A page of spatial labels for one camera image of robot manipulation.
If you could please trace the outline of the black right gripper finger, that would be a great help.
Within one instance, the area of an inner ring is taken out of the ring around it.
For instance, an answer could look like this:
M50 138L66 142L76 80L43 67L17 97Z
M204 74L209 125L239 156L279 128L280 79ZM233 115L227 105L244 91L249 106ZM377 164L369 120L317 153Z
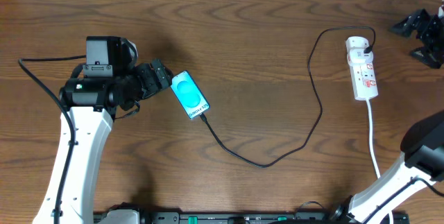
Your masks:
M412 50L410 56L432 69L440 69L443 65L442 51L430 51L426 47L419 47Z
M424 21L425 9L417 10L404 18L402 21L389 28L391 33L403 37L409 37L413 31L419 31Z

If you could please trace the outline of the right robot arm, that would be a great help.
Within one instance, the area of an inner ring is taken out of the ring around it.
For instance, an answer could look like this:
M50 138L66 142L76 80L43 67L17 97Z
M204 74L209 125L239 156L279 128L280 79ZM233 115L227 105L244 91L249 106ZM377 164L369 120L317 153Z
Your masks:
M443 65L443 9L430 15L417 10L391 27L403 37L417 32L422 46L410 54L432 69ZM347 61L355 100L369 103L378 95L370 43L353 36L345 41ZM394 221L392 211L407 198L425 187L431 189L443 181L443 112L437 112L415 124L400 144L400 156L367 189L350 196L330 216L342 223L381 223Z

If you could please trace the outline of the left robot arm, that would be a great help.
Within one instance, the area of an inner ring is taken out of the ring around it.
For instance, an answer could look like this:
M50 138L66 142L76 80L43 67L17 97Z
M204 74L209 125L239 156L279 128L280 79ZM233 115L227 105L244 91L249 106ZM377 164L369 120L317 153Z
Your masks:
M171 70L158 59L138 64L135 44L124 37L87 37L85 59L55 97L60 141L34 223L92 223L101 156L117 109L130 117L142 100L171 86Z

